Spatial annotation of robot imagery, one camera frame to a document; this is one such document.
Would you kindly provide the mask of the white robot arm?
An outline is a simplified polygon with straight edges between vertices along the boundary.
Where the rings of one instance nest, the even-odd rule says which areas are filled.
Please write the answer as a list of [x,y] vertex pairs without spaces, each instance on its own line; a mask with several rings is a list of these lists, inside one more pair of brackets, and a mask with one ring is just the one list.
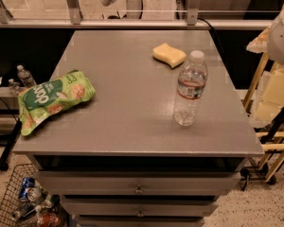
[[278,14],[271,25],[267,51],[270,60],[284,64],[284,9]]

